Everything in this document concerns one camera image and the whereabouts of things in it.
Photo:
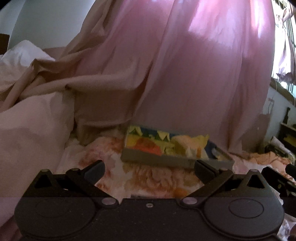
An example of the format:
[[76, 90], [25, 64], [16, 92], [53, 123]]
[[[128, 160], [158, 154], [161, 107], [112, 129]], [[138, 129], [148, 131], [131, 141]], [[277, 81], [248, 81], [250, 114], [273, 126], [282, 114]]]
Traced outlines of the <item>white orange cracker pack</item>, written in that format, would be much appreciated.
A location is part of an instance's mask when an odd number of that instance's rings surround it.
[[178, 135], [171, 138], [171, 142], [175, 145], [175, 153], [177, 155], [195, 160], [209, 159], [205, 151], [208, 140], [209, 135], [199, 135], [196, 137]]

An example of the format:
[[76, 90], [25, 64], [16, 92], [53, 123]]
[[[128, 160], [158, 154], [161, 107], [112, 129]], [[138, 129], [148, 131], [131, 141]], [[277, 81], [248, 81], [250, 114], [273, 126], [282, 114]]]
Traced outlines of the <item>orange brown snack packet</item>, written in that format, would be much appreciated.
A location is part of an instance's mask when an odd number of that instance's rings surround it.
[[158, 156], [162, 155], [161, 148], [148, 138], [139, 138], [132, 148]]

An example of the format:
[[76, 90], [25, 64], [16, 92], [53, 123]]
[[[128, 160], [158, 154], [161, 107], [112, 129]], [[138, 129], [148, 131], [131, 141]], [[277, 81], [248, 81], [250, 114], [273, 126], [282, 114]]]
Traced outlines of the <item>yellow paper tray lining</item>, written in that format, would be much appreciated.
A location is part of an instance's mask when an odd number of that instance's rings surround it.
[[129, 126], [125, 137], [125, 147], [157, 156], [208, 160], [209, 155], [205, 150], [208, 140], [208, 135], [190, 137], [141, 126]]

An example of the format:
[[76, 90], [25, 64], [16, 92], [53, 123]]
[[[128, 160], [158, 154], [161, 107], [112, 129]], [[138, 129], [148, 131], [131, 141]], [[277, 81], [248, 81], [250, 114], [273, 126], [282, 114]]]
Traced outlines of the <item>pink quilt pile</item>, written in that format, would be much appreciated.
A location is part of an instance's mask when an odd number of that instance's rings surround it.
[[1, 56], [1, 225], [39, 170], [55, 169], [74, 123], [74, 96], [65, 80], [48, 81], [59, 63], [30, 41]]

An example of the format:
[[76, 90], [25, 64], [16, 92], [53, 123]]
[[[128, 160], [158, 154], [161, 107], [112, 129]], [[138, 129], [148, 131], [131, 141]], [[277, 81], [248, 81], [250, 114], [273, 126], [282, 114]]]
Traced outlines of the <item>pink curtain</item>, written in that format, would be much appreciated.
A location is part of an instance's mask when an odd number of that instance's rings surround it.
[[82, 141], [134, 123], [239, 153], [267, 96], [274, 27], [270, 1], [96, 1], [21, 96], [74, 90]]

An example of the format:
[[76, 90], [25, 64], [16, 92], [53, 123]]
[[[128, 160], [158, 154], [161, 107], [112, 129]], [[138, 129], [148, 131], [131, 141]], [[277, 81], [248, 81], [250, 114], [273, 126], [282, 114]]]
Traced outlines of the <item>dark wooden side table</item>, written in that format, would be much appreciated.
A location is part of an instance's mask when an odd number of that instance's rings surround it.
[[287, 107], [283, 122], [280, 123], [280, 131], [277, 138], [286, 149], [295, 155], [295, 128], [287, 124], [289, 112], [290, 108]]

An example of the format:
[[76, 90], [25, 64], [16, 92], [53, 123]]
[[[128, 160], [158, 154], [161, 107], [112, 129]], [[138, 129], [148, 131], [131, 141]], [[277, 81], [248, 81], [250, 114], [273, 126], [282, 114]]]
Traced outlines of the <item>grey cardboard tray box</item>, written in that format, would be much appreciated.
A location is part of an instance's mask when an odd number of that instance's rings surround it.
[[[232, 169], [234, 165], [233, 159], [225, 153], [222, 149], [217, 147], [213, 142], [208, 140], [208, 144], [205, 147], [207, 154], [209, 155], [208, 160], [202, 160], [214, 167], [215, 169], [227, 168]], [[180, 156], [157, 156], [154, 154], [144, 153], [138, 150], [132, 150], [124, 147], [121, 155], [121, 159], [124, 162], [138, 163], [150, 166], [167, 166], [167, 167], [180, 167], [186, 169], [194, 168], [195, 159], [189, 159]]]

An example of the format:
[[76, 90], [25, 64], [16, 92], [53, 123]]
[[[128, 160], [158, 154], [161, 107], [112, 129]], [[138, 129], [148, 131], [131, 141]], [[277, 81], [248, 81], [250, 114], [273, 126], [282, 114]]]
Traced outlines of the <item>pink floral bedspread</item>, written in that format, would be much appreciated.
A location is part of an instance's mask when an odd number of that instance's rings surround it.
[[87, 141], [88, 144], [80, 144], [71, 134], [55, 172], [63, 174], [71, 168], [83, 169], [102, 160], [105, 174], [96, 186], [118, 201], [130, 197], [183, 198], [203, 186], [192, 170], [123, 162], [124, 134], [120, 130], [91, 135]]

